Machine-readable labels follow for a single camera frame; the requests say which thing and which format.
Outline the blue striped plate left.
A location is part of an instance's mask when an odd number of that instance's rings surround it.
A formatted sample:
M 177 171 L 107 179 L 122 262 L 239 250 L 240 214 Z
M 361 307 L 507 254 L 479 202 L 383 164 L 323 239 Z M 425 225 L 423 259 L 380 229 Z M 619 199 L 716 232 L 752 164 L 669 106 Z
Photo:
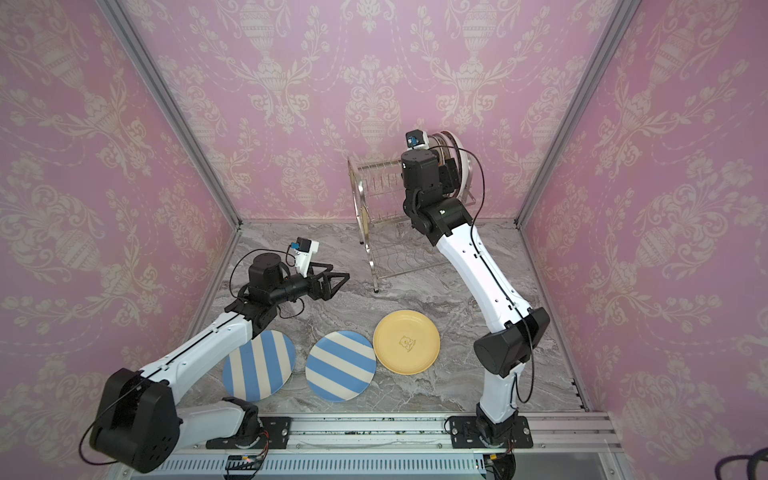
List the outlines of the blue striped plate left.
M 286 384 L 295 361 L 293 342 L 282 332 L 267 330 L 229 354 L 222 382 L 230 396 L 258 402 Z

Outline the blue striped plate centre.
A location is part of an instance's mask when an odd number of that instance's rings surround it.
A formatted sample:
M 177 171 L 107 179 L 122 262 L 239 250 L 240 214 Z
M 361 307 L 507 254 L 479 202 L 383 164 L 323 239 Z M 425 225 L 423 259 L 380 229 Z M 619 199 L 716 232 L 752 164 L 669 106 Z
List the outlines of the blue striped plate centre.
M 376 369 L 376 355 L 367 338 L 353 331 L 335 331 L 311 348 L 305 378 L 317 396 L 340 403 L 362 394 L 371 384 Z

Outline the silver metal dish rack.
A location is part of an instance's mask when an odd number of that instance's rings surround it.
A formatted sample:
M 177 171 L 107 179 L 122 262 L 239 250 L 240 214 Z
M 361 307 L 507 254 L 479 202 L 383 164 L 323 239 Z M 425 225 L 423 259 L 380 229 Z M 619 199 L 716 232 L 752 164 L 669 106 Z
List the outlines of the silver metal dish rack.
M 350 159 L 353 206 L 372 275 L 373 291 L 383 281 L 442 265 L 436 244 L 472 223 L 462 201 L 449 195 L 426 207 L 404 207 L 399 159 L 364 164 Z

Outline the blue striped plate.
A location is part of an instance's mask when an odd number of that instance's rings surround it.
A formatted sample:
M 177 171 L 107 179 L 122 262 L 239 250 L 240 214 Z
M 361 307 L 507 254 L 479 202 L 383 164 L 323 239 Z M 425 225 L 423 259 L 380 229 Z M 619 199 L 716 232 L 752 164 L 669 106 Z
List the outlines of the blue striped plate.
M 362 394 L 371 384 L 376 369 L 376 355 L 367 338 L 353 331 L 335 331 L 311 348 L 305 378 L 317 396 L 340 403 Z
M 258 402 L 286 384 L 295 361 L 293 342 L 282 332 L 267 330 L 229 354 L 222 382 L 230 396 Z

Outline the yellow plate with bear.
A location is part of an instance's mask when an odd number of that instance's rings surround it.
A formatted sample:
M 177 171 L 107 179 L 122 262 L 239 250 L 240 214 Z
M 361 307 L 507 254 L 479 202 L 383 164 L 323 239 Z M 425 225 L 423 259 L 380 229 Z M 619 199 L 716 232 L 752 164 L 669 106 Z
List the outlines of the yellow plate with bear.
M 373 334 L 378 362 L 391 372 L 406 376 L 428 370 L 439 356 L 440 343 L 434 322 L 413 310 L 386 315 Z

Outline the aluminium corner post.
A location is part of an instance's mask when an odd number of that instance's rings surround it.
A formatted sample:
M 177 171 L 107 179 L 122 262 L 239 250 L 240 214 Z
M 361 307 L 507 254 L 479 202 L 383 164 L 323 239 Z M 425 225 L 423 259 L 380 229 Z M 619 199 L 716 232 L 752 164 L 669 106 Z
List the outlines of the aluminium corner post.
M 621 0 L 616 2 L 605 31 L 586 65 L 582 78 L 556 130 L 552 144 L 544 156 L 541 166 L 525 196 L 520 212 L 516 217 L 516 226 L 519 230 L 522 230 L 531 219 L 560 156 L 568 145 L 586 108 L 589 106 L 590 100 L 640 4 L 640 0 Z
M 224 185 L 195 136 L 191 124 L 186 120 L 179 102 L 175 99 L 161 74 L 145 42 L 129 18 L 127 9 L 120 1 L 97 0 L 96 4 L 111 26 L 115 36 L 126 51 L 137 73 L 162 111 L 174 131 L 182 148 L 189 155 L 203 182 L 235 230 L 242 226 L 242 219 Z

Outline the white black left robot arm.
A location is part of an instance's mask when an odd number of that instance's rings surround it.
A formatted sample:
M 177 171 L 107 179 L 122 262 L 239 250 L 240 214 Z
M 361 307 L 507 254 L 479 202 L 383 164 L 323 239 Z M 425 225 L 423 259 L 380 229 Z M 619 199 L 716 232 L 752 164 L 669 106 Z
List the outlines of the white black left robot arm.
M 211 440 L 248 448 L 268 435 L 258 407 L 235 397 L 177 407 L 187 391 L 231 352 L 249 344 L 277 318 L 280 306 L 308 297 L 328 301 L 350 279 L 333 265 L 311 261 L 290 273 L 276 251 L 259 250 L 248 281 L 207 328 L 138 370 L 121 368 L 106 381 L 94 421 L 80 444 L 140 473 L 175 451 Z

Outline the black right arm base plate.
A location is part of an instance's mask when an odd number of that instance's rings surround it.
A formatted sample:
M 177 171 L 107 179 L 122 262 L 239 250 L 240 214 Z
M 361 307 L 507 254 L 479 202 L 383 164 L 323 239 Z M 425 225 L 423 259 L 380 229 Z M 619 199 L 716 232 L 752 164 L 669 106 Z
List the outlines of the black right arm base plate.
M 520 415 L 498 424 L 484 416 L 456 415 L 448 418 L 447 425 L 454 449 L 530 449 L 534 445 L 528 418 Z

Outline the aluminium corner post left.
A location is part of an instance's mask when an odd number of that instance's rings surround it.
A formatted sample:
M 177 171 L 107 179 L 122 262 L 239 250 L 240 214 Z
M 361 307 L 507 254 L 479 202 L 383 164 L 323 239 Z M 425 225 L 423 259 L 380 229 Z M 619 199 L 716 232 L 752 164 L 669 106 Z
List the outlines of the aluminium corner post left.
M 195 136 L 191 124 L 186 120 L 179 102 L 175 99 L 161 74 L 145 42 L 129 18 L 127 9 L 120 1 L 97 0 L 96 4 L 111 26 L 115 36 L 126 51 L 137 73 L 162 111 L 174 131 L 182 148 L 189 155 L 203 182 L 235 230 L 242 226 L 242 219 L 224 185 Z

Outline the beige plain plate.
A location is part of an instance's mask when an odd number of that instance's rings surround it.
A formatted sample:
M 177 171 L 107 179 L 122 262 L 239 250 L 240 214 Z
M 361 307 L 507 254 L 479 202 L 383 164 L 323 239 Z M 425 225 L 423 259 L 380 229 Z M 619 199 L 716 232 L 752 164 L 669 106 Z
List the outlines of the beige plain plate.
M 451 142 L 449 132 L 450 131 L 448 130 L 443 130 L 440 132 L 429 133 L 429 147 L 431 150 L 434 150 L 437 153 L 441 164 L 445 164 L 449 159 L 451 159 L 455 165 L 457 178 L 461 179 L 459 167 L 457 166 L 455 147 Z

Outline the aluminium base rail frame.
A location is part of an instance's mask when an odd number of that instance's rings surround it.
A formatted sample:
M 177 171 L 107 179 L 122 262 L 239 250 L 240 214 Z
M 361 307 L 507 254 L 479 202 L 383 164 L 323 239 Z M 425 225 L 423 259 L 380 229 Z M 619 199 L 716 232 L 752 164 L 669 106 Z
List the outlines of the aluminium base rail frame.
M 175 451 L 140 473 L 111 479 L 630 479 L 615 428 L 603 413 L 524 413 L 530 449 L 454 449 L 448 418 L 460 413 L 311 413 L 292 418 L 282 450 Z

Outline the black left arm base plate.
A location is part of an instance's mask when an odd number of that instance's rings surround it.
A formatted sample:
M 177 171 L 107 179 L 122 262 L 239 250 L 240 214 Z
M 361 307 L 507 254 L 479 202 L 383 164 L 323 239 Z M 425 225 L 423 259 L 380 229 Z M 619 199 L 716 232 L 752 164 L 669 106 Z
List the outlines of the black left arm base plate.
M 235 437 L 215 438 L 206 442 L 208 450 L 282 450 L 287 447 L 291 433 L 292 418 L 289 416 L 260 417 L 260 427 L 245 439 Z

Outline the white floral plate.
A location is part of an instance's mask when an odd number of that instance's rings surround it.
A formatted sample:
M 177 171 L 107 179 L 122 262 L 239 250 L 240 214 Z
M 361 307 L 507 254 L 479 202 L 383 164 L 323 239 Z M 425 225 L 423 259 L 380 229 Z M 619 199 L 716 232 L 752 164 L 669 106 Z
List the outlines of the white floral plate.
M 465 151 L 465 147 L 462 144 L 459 136 L 452 132 L 449 132 L 451 142 L 455 147 L 457 166 L 461 174 L 461 184 L 457 197 L 466 202 L 471 196 L 470 189 L 473 177 L 472 157 Z

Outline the red rimmed white plate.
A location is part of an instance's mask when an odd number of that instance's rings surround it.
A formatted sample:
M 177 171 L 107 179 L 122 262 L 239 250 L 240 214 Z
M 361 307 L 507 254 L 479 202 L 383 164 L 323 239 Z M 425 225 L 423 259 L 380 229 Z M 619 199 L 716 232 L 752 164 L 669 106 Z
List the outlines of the red rimmed white plate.
M 454 192 L 453 196 L 462 201 L 465 201 L 467 197 L 467 184 L 469 182 L 471 170 L 468 154 L 463 151 L 464 145 L 456 134 L 448 130 L 443 130 L 440 132 L 440 136 L 443 141 L 441 156 L 444 160 L 452 158 L 455 161 L 460 180 L 459 187 Z

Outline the aluminium corner post right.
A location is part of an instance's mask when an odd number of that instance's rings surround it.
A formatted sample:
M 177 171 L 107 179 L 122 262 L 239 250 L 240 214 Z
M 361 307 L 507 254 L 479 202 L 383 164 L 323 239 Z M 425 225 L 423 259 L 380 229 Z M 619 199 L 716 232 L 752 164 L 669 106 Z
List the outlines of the aluminium corner post right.
M 544 156 L 541 166 L 525 196 L 520 212 L 516 217 L 516 226 L 519 230 L 522 230 L 531 219 L 560 156 L 568 145 L 586 108 L 589 106 L 590 100 L 640 4 L 640 0 L 621 0 L 616 2 L 605 31 L 586 65 L 582 78 L 556 130 L 552 144 Z

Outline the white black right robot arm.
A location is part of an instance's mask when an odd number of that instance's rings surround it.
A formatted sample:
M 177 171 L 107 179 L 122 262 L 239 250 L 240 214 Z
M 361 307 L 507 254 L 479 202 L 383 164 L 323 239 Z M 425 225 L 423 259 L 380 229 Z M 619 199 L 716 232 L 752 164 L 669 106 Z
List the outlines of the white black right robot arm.
M 550 324 L 542 307 L 533 308 L 510 284 L 488 252 L 460 199 L 452 158 L 441 161 L 431 149 L 401 155 L 405 189 L 403 211 L 453 266 L 480 308 L 487 334 L 473 349 L 484 368 L 483 392 L 476 406 L 479 436 L 488 446 L 511 442 L 519 417 L 521 376 L 533 369 L 534 349 Z

